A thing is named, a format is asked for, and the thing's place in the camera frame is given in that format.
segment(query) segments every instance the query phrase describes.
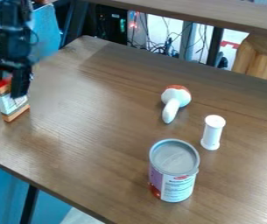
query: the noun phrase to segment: red light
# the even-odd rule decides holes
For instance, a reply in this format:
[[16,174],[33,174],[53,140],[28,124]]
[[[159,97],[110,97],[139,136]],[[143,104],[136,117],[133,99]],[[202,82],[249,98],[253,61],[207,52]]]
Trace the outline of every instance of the red light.
[[137,28],[137,24],[134,23],[134,22],[132,22],[132,23],[130,23],[129,28],[134,28],[134,29],[136,29],[136,28]]

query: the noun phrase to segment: metal pole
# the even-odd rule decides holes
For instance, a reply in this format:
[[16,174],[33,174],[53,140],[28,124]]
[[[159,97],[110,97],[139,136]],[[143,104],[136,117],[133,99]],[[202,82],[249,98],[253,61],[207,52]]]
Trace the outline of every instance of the metal pole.
[[28,193],[26,196],[20,224],[30,224],[34,214],[34,208],[39,196],[39,189],[35,186],[29,185]]
[[217,67],[216,61],[218,52],[220,51],[222,35],[223,35],[223,28],[215,27],[213,29],[211,44],[209,47],[209,53],[207,56],[207,65],[211,67]]
[[193,48],[189,47],[194,42],[196,23],[183,22],[182,38],[179,46],[179,59],[181,60],[192,60]]

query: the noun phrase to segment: floor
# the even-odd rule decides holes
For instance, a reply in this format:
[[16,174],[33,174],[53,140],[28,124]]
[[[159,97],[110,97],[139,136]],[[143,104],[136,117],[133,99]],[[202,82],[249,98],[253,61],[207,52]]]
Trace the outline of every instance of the floor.
[[[178,34],[182,33],[183,21],[167,18],[167,17],[159,17],[154,15],[149,15],[148,17],[148,26],[149,26],[149,34],[151,41],[155,43],[164,43],[167,37],[167,33],[172,33],[170,37],[176,39],[172,46],[176,51],[179,51],[179,45],[181,41],[181,36]],[[196,25],[196,31],[194,35],[194,40],[190,44],[190,48],[192,48],[192,60],[200,61],[200,63],[206,63],[207,60],[207,51],[210,46],[213,26],[203,24]],[[206,44],[203,44],[203,39],[206,37]],[[241,31],[232,31],[226,29],[222,42],[220,51],[224,53],[224,57],[228,59],[228,70],[231,70],[237,47],[241,44],[241,42],[248,36],[249,34]]]
[[103,224],[103,222],[73,207],[60,224]]

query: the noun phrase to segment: small box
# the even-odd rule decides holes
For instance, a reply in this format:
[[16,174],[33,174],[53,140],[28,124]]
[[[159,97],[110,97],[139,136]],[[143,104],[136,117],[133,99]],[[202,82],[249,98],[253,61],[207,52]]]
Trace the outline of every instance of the small box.
[[0,112],[6,122],[12,122],[29,108],[27,95],[11,98],[11,77],[0,80]]

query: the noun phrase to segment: tin can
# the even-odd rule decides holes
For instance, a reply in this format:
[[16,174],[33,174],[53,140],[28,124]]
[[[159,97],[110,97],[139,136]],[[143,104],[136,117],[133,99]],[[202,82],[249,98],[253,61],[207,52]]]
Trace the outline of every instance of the tin can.
[[150,149],[150,189],[167,202],[186,200],[193,193],[200,156],[189,143],[165,139]]

